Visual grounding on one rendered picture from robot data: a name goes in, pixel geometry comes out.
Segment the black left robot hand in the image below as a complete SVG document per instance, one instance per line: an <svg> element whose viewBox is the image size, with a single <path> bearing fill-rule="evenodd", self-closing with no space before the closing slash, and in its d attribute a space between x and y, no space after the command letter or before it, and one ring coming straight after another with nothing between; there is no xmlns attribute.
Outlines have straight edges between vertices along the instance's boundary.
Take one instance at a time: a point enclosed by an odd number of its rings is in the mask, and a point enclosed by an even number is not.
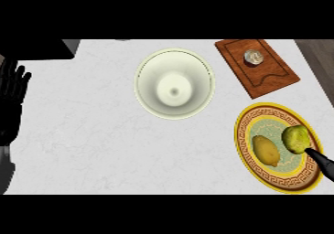
<svg viewBox="0 0 334 234"><path fill-rule="evenodd" d="M24 66L6 58L0 65L0 146L9 146L18 136L30 78Z"/></svg>

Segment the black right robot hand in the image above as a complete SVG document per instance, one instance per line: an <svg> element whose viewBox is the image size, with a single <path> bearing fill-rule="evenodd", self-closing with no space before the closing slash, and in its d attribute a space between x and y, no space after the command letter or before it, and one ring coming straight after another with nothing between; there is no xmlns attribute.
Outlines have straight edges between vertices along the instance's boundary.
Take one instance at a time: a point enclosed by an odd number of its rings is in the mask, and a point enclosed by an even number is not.
<svg viewBox="0 0 334 234"><path fill-rule="evenodd" d="M334 182L334 161L310 148L306 149L306 153L316 162L324 176Z"/></svg>

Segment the green pear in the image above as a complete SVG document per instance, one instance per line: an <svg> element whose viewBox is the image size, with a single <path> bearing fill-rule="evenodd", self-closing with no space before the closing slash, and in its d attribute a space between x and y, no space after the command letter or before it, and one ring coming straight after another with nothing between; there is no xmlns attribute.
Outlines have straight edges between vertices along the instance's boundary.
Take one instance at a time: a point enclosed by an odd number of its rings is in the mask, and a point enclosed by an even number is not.
<svg viewBox="0 0 334 234"><path fill-rule="evenodd" d="M303 154L310 147L308 128L303 125L287 127L281 134L281 141L293 154Z"/></svg>

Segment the yellow patterned plate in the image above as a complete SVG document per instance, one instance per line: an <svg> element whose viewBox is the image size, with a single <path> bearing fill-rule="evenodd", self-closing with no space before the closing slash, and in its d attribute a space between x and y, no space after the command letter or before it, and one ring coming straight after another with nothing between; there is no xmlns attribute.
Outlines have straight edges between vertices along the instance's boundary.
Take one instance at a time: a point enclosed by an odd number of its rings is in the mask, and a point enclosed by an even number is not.
<svg viewBox="0 0 334 234"><path fill-rule="evenodd" d="M291 109L274 102L259 102L247 106L234 125L237 152L248 172L266 186L287 194L309 192L324 177L319 166L308 154L293 154L284 146L282 131L296 125L306 127L310 148L322 152L324 146L309 123ZM277 165L265 165L254 154L256 135L263 136L278 148Z"/></svg>

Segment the white bowl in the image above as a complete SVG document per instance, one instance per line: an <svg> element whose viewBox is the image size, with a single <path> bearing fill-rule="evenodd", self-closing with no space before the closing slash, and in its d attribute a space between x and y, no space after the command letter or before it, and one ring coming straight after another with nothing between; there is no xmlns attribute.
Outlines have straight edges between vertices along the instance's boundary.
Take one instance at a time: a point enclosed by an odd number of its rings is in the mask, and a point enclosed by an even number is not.
<svg viewBox="0 0 334 234"><path fill-rule="evenodd" d="M154 116L167 120L192 117L213 95L213 69L194 51L166 48L147 56L135 72L135 96Z"/></svg>

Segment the yellow lemon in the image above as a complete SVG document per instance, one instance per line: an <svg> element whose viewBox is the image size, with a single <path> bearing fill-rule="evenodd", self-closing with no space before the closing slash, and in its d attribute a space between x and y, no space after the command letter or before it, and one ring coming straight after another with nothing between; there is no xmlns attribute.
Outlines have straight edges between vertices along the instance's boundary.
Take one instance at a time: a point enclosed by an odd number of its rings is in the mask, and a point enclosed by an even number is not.
<svg viewBox="0 0 334 234"><path fill-rule="evenodd" d="M253 152L260 162L265 165L272 165L277 167L279 161L279 152L274 142L262 135L256 135L251 139L251 142Z"/></svg>

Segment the black appliance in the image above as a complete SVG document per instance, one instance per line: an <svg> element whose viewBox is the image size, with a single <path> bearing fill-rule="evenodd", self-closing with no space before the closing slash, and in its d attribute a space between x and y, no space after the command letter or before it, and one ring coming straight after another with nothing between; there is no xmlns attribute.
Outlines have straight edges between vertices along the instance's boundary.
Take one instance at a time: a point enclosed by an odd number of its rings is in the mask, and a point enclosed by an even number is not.
<svg viewBox="0 0 334 234"><path fill-rule="evenodd" d="M0 55L17 60L73 59L79 39L3 39Z"/></svg>

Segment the brown wooden cutting board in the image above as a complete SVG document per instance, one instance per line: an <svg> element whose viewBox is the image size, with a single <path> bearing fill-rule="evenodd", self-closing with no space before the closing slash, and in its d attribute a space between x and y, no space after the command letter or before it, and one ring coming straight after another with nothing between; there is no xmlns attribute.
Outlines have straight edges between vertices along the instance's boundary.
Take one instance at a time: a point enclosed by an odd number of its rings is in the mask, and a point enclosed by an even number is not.
<svg viewBox="0 0 334 234"><path fill-rule="evenodd" d="M251 99L297 83L300 78L263 39L223 39L214 43ZM250 65L245 52L263 54L263 62Z"/></svg>

